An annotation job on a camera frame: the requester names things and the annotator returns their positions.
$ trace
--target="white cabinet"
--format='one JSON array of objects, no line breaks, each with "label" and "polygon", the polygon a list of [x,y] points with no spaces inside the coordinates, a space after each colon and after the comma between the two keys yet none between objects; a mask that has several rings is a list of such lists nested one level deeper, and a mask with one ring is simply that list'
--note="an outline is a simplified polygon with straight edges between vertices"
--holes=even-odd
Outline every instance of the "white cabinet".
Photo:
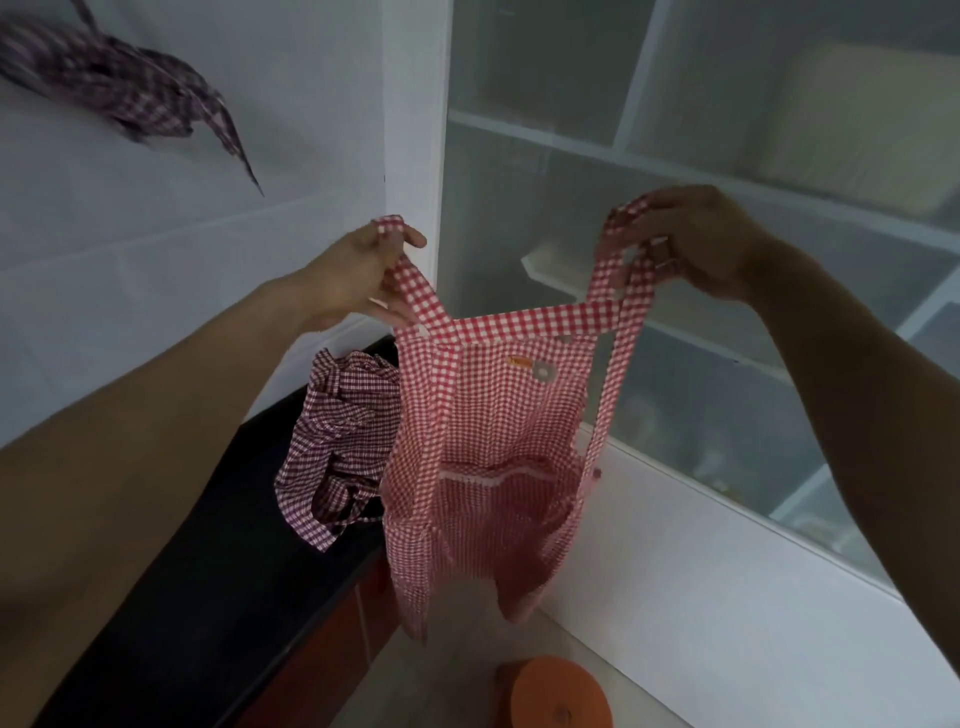
[{"label": "white cabinet", "polygon": [[[710,183],[960,375],[950,3],[433,6],[452,7],[435,254],[454,316],[582,296],[612,206]],[[662,286],[612,437],[546,601],[567,629],[695,725],[960,721],[960,683],[853,524],[753,311]]]}]

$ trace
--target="black countertop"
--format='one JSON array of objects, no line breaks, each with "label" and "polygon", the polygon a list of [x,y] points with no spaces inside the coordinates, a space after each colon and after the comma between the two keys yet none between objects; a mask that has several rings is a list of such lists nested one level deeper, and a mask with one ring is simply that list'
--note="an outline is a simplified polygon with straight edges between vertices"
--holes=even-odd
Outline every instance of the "black countertop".
[{"label": "black countertop", "polygon": [[[396,364],[390,341],[368,351]],[[377,558],[379,524],[350,526],[321,554],[280,515],[274,476],[304,394],[238,430],[189,517],[36,728],[230,725]]]}]

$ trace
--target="red gingham tote bag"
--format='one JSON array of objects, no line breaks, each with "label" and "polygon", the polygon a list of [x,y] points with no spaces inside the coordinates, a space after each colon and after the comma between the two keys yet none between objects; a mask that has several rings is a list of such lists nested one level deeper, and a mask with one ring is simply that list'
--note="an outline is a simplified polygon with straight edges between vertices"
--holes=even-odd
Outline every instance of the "red gingham tote bag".
[{"label": "red gingham tote bag", "polygon": [[[381,232],[402,227],[397,216],[377,222]],[[420,326],[396,331],[401,419],[380,494],[400,617],[412,637],[425,639],[430,595],[456,574],[491,577],[504,617],[520,621],[563,562],[653,301],[655,269],[643,251],[615,297],[611,277],[622,262],[596,263],[582,303],[458,320],[406,257],[393,269]],[[596,424],[581,455],[573,439],[597,336],[611,330]]]}]

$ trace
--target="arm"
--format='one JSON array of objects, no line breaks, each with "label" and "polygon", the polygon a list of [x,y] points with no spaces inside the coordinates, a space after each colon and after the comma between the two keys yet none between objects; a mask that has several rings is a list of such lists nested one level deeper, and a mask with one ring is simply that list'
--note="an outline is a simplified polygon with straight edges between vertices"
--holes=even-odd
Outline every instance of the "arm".
[{"label": "arm", "polygon": [[759,314],[853,518],[960,671],[960,380],[716,189],[645,201],[648,211],[603,250],[667,236],[655,255],[675,255],[694,285]]},{"label": "arm", "polygon": [[[407,229],[422,246],[422,236]],[[381,287],[403,242],[368,225],[0,450],[0,722],[25,728],[189,513],[280,358]],[[385,302],[374,303],[370,297]]]}]

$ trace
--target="glass cabinet door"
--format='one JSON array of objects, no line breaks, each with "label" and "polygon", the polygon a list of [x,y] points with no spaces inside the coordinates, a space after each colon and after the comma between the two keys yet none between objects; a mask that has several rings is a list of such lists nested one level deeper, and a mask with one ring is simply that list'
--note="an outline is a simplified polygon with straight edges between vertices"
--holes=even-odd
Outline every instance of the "glass cabinet door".
[{"label": "glass cabinet door", "polygon": [[[455,0],[438,290],[570,302],[611,207],[711,183],[960,376],[957,129],[946,0]],[[886,580],[747,306],[660,286],[612,436]]]}]

